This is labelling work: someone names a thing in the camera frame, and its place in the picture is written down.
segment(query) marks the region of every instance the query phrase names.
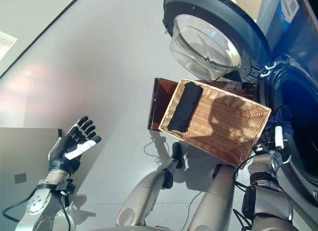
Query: gray floor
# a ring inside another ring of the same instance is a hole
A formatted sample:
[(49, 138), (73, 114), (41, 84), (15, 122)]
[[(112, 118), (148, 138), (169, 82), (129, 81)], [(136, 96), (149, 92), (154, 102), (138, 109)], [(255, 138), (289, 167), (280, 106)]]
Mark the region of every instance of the gray floor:
[[(162, 2), (79, 0), (0, 80), (3, 127), (67, 131), (82, 115), (94, 120), (103, 140), (82, 157), (73, 176), (79, 231), (114, 226), (130, 191), (171, 154), (176, 141), (146, 129), (154, 78), (194, 78), (170, 54)], [(156, 145), (145, 148), (151, 136)], [(176, 174), (173, 189), (161, 191), (148, 225), (181, 230), (189, 203), (211, 182), (218, 161), (186, 145), (184, 150), (187, 168)], [(246, 170), (239, 177), (248, 182)], [(234, 208), (240, 210), (242, 197), (235, 192)], [(307, 230), (300, 219), (295, 223)], [(233, 215), (230, 230), (240, 230)]]

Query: label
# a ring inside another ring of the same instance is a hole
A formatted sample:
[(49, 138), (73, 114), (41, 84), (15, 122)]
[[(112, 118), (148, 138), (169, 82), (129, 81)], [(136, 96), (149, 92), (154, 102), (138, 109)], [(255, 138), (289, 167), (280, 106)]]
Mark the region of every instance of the label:
[(297, 0), (280, 0), (280, 3), (278, 3), (276, 13), (279, 15), (285, 32), (288, 30), (298, 9), (299, 5)]

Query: woven basket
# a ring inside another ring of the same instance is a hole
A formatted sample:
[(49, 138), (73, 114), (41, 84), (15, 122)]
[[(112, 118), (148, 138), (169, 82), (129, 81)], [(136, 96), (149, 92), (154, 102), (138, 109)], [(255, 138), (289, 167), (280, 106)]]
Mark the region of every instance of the woven basket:
[[(188, 82), (200, 85), (202, 95), (187, 131), (169, 131), (167, 126)], [(159, 129), (231, 165), (239, 166), (250, 155), (270, 112), (270, 108), (247, 98), (197, 81), (181, 79)]]

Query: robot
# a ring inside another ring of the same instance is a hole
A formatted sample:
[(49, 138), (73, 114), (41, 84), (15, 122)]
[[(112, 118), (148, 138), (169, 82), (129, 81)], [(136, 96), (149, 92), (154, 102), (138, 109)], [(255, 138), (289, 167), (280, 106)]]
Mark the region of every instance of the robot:
[[(68, 221), (69, 231), (74, 229), (61, 199), (65, 199), (65, 206), (69, 205), (68, 195), (75, 189), (70, 176), (78, 170), (81, 155), (101, 141), (94, 129), (93, 122), (85, 116), (79, 119), (64, 137), (57, 140), (48, 155), (47, 177), (38, 182), (25, 200), (3, 211), (6, 218), (18, 223), (16, 231), (51, 231), (54, 218), (60, 209)], [(170, 160), (145, 176), (131, 192), (117, 216), (117, 227), (107, 228), (106, 231), (166, 230), (146, 226), (145, 218), (153, 209), (160, 190), (172, 187), (176, 169), (183, 166), (180, 144), (174, 143), (172, 148)], [(257, 144), (253, 148), (255, 154), (239, 167), (218, 164), (212, 176), (214, 182), (202, 198), (188, 230), (226, 231), (236, 185), (245, 192), (242, 214), (234, 210), (242, 225), (242, 231), (297, 231), (292, 225), (292, 204), (277, 180), (277, 171), (284, 162), (290, 160), (287, 150), (288, 148), (284, 147), (282, 129), (277, 126), (275, 144)], [(238, 169), (250, 159), (250, 184), (245, 186), (237, 182), (236, 178)], [(9, 209), (24, 202), (27, 202), (26, 211), (20, 221), (6, 214)]]

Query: wall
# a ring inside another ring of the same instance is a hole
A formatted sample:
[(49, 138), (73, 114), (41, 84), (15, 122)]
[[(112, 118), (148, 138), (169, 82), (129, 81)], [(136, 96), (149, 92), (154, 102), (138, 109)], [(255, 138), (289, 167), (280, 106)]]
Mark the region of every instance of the wall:
[(0, 75), (72, 0), (0, 0), (0, 31), (17, 38), (0, 62)]
[(261, 2), (262, 0), (236, 0), (237, 5), (253, 19), (257, 19)]
[[(47, 173), (48, 151), (58, 139), (57, 129), (0, 128), (0, 210), (25, 199)], [(26, 181), (15, 183), (16, 174)], [(8, 211), (16, 219), (26, 203)], [(1, 230), (14, 230), (16, 223), (0, 216)]]

